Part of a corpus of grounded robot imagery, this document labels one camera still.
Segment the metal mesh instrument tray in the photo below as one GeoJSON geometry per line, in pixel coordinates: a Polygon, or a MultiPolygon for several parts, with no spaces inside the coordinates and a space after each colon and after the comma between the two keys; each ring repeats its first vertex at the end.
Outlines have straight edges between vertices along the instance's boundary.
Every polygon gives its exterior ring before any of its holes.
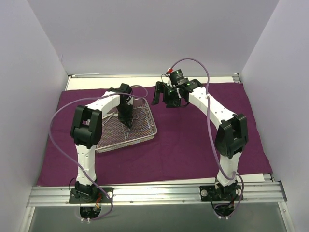
{"type": "MultiPolygon", "coordinates": [[[[110,113],[118,111],[113,108],[105,115],[110,113]]],[[[132,127],[128,128],[118,118],[112,117],[104,127],[102,126],[102,137],[97,144],[96,152],[103,153],[135,145],[153,139],[156,134],[157,127],[147,100],[135,99],[132,127]]]]}

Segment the purple surgical wrap cloth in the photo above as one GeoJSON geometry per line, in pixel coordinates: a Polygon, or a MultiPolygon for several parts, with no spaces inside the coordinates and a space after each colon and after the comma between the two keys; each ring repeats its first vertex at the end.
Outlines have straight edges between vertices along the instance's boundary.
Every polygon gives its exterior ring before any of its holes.
{"type": "MultiPolygon", "coordinates": [[[[249,99],[242,84],[211,84],[210,94],[224,107],[248,120],[249,141],[239,159],[240,174],[269,174],[272,168],[266,157],[256,127],[249,99]]],[[[76,148],[70,136],[75,108],[90,103],[90,97],[104,94],[103,89],[68,90],[60,95],[52,126],[39,186],[67,186],[78,168],[76,148]]],[[[164,103],[151,107],[157,134],[149,141],[96,154],[95,171],[100,185],[143,183],[216,177],[218,166],[210,138],[214,126],[207,126],[206,116],[196,107],[166,108],[164,103]]]]}

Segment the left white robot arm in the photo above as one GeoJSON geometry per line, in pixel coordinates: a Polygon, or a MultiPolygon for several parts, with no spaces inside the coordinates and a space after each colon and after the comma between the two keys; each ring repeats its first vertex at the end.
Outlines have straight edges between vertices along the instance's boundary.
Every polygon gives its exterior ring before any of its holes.
{"type": "Polygon", "coordinates": [[[95,149],[102,136],[102,116],[113,108],[118,110],[118,119],[128,128],[132,127],[133,101],[132,87],[121,84],[119,88],[108,89],[102,99],[88,105],[77,106],[70,135],[74,140],[78,155],[78,176],[75,190],[87,203],[97,198],[97,189],[94,182],[95,149]]]}

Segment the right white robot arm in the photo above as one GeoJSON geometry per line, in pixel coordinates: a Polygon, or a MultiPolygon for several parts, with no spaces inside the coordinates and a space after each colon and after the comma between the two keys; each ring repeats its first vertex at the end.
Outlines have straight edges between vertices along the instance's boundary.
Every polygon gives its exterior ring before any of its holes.
{"type": "Polygon", "coordinates": [[[216,177],[219,184],[214,193],[217,198],[226,199],[232,193],[231,185],[239,179],[239,159],[248,143],[246,116],[228,110],[196,79],[180,86],[157,81],[154,92],[152,105],[158,104],[163,94],[168,107],[179,108],[183,99],[205,115],[211,151],[219,168],[216,177]]]}

